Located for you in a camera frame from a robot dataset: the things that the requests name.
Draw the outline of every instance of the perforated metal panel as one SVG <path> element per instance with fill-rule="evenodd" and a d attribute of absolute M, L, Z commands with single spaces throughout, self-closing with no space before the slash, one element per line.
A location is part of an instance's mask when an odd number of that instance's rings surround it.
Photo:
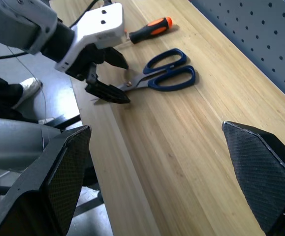
<path fill-rule="evenodd" d="M 190 1 L 285 93 L 285 1 Z"/>

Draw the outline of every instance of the white shoe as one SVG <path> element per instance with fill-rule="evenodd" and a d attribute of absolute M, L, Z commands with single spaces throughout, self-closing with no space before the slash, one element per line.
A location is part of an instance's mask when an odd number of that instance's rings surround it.
<path fill-rule="evenodd" d="M 55 118 L 46 118 L 46 119 L 40 119 L 38 121 L 38 124 L 46 124 L 48 122 L 51 122 L 52 120 L 54 120 Z"/>
<path fill-rule="evenodd" d="M 22 102 L 33 96 L 34 93 L 41 88 L 41 84 L 41 81 L 34 77 L 21 82 L 20 85 L 23 87 L 23 94 L 17 104 L 15 104 L 12 108 L 16 109 Z"/>

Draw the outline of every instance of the blue scissors handle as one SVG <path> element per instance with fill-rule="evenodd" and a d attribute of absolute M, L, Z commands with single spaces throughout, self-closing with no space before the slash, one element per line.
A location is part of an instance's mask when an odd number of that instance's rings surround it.
<path fill-rule="evenodd" d="M 157 62 L 159 62 L 159 61 L 161 61 L 161 60 L 163 60 L 163 59 L 165 59 L 167 57 L 173 56 L 173 55 L 179 55 L 179 56 L 181 56 L 181 58 L 179 60 L 175 61 L 175 62 L 166 64 L 166 65 L 163 65 L 163 66 L 159 66 L 159 67 L 156 67 L 156 68 L 152 68 L 152 66 L 155 65 Z M 143 74 L 150 74 L 152 72 L 160 71 L 160 70 L 163 70 L 163 69 L 169 70 L 169 69 L 172 69 L 174 67 L 186 64 L 186 62 L 187 62 L 186 54 L 183 53 L 178 48 L 174 48 L 174 49 L 166 51 L 166 52 L 164 52 L 164 53 L 154 57 L 153 59 L 151 59 L 147 63 L 147 65 L 144 67 Z"/>
<path fill-rule="evenodd" d="M 172 86 L 161 86 L 158 85 L 160 82 L 167 80 L 171 77 L 174 77 L 175 75 L 179 75 L 182 73 L 189 73 L 191 74 L 191 78 L 183 83 L 177 84 L 177 85 L 172 85 Z M 190 87 L 194 85 L 196 81 L 196 72 L 195 69 L 191 65 L 183 66 L 181 68 L 177 68 L 174 70 L 169 70 L 165 74 L 162 74 L 154 79 L 150 79 L 148 81 L 148 87 L 151 89 L 155 89 L 158 91 L 177 91 L 180 89 L 184 89 L 187 87 Z"/>

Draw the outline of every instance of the bamboo table surface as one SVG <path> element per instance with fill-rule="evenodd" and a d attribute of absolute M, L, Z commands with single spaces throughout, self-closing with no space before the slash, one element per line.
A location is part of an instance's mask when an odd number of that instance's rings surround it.
<path fill-rule="evenodd" d="M 69 25 L 90 2 L 51 5 Z M 92 127 L 90 151 L 114 235 L 263 236 L 236 180 L 221 125 L 252 125 L 285 144 L 285 95 L 187 0 L 118 2 L 128 32 L 163 16 L 174 28 L 117 46 L 130 70 L 104 63 L 99 79 L 118 85 L 154 56 L 179 48 L 197 82 L 175 92 L 131 91 L 131 103 L 120 105 L 94 104 L 85 83 L 72 79 L 82 122 Z"/>

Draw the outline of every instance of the orange screwdriver handle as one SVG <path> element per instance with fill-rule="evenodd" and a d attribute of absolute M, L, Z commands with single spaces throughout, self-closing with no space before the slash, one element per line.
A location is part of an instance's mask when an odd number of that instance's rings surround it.
<path fill-rule="evenodd" d="M 153 37 L 162 33 L 173 25 L 172 19 L 170 17 L 163 17 L 156 21 L 147 24 L 145 27 L 141 28 L 136 32 L 129 34 L 129 38 L 133 44 L 136 44 L 144 39 Z"/>

